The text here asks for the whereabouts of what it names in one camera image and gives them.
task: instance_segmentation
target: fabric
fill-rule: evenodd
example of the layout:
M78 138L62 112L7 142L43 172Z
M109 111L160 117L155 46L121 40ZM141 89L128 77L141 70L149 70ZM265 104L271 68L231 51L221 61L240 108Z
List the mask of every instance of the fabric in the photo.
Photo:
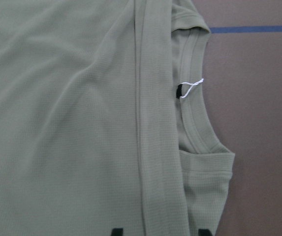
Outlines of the fabric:
M215 235L235 154L176 97L210 35L190 0L0 0L0 236Z

